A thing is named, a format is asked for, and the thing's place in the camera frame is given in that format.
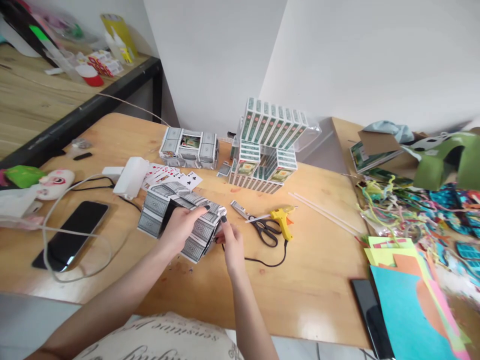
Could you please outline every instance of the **floor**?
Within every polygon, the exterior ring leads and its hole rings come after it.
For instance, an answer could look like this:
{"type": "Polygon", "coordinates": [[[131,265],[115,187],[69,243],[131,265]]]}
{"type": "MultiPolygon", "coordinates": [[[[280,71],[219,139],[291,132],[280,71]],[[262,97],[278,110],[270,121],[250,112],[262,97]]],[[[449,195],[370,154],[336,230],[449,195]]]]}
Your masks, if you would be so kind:
{"type": "MultiPolygon", "coordinates": [[[[77,309],[78,305],[0,293],[0,359],[22,360],[77,309]]],[[[236,341],[234,330],[228,336],[236,341]]],[[[365,360],[356,347],[272,336],[280,360],[365,360]]]]}

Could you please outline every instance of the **bottle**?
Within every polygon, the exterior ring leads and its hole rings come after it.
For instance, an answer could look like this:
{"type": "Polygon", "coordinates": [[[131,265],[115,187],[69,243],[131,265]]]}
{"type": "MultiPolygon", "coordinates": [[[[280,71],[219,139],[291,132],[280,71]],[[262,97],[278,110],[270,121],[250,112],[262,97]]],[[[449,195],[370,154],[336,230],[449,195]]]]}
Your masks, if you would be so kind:
{"type": "Polygon", "coordinates": [[[113,26],[111,27],[111,30],[113,31],[113,38],[115,39],[115,44],[118,46],[123,58],[125,59],[126,64],[133,65],[133,61],[132,61],[132,58],[130,57],[130,53],[129,53],[129,50],[127,49],[127,45],[125,45],[124,41],[117,34],[113,26]]]}
{"type": "Polygon", "coordinates": [[[105,30],[105,41],[108,44],[108,47],[110,48],[110,51],[113,54],[113,57],[117,59],[119,62],[121,62],[122,64],[125,64],[125,59],[122,56],[122,53],[120,52],[120,49],[117,46],[117,43],[115,42],[114,38],[112,37],[112,35],[109,34],[107,30],[105,30]]]}

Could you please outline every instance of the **construction paper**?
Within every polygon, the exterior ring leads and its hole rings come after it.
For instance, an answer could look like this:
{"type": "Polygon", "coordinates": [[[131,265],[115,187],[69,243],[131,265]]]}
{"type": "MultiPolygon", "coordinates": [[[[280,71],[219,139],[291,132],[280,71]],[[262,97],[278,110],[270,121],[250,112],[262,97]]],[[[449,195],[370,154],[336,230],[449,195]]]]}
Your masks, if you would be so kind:
{"type": "Polygon", "coordinates": [[[417,259],[413,256],[405,256],[400,254],[394,254],[393,258],[397,267],[386,266],[384,264],[380,264],[379,266],[382,269],[389,269],[404,274],[414,275],[419,278],[419,281],[416,284],[416,294],[418,297],[418,302],[420,303],[420,307],[430,325],[440,335],[448,339],[447,330],[445,329],[442,318],[437,310],[434,298],[432,297],[427,284],[422,279],[422,270],[420,270],[420,265],[417,259]]]}
{"type": "Polygon", "coordinates": [[[423,278],[427,280],[432,279],[432,275],[427,267],[425,260],[422,256],[417,252],[415,248],[372,248],[372,249],[364,249],[368,261],[371,265],[379,266],[379,264],[384,264],[387,266],[395,267],[395,259],[394,254],[399,255],[406,255],[415,257],[418,260],[418,264],[420,265],[421,273],[423,274],[423,278]]]}
{"type": "Polygon", "coordinates": [[[395,358],[455,360],[448,340],[430,325],[422,311],[417,298],[420,277],[377,266],[370,268],[395,358]]]}
{"type": "Polygon", "coordinates": [[[462,329],[460,329],[460,339],[461,339],[461,342],[464,344],[472,343],[472,340],[467,336],[467,334],[462,329]]]}
{"type": "MultiPolygon", "coordinates": [[[[414,248],[415,245],[410,238],[400,237],[396,239],[397,243],[400,245],[400,249],[410,249],[414,248]]],[[[384,248],[396,248],[398,249],[399,246],[391,237],[377,237],[377,236],[369,236],[368,237],[368,244],[371,248],[375,249],[384,249],[384,248]]]]}
{"type": "MultiPolygon", "coordinates": [[[[422,278],[418,259],[413,256],[393,254],[396,267],[384,264],[379,266],[422,278]]],[[[460,330],[447,304],[447,299],[434,280],[421,279],[416,287],[420,307],[430,325],[443,337],[449,340],[450,347],[458,359],[469,359],[464,342],[460,338],[460,330]]]]}

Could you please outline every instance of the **phone screen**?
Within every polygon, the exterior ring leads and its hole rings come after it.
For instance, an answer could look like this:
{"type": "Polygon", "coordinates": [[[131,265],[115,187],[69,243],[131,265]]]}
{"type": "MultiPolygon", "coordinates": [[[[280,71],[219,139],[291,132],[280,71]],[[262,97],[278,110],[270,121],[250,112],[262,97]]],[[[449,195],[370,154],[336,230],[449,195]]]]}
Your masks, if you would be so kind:
{"type": "MultiPolygon", "coordinates": [[[[82,202],[62,225],[62,229],[91,234],[100,223],[109,206],[93,201],[82,202]]],[[[48,242],[48,262],[55,272],[65,271],[89,237],[57,232],[48,242]]],[[[34,268],[47,269],[44,250],[31,264],[34,268]]]]}

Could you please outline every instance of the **white charger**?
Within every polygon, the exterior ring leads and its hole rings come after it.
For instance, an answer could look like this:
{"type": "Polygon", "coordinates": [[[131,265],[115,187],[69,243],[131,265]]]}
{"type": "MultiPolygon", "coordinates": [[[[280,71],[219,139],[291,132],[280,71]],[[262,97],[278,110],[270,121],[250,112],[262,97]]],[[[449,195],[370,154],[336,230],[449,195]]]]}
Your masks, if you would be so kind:
{"type": "Polygon", "coordinates": [[[140,156],[129,158],[113,189],[113,193],[127,200],[136,198],[144,182],[145,174],[149,170],[149,165],[150,162],[140,156]]]}

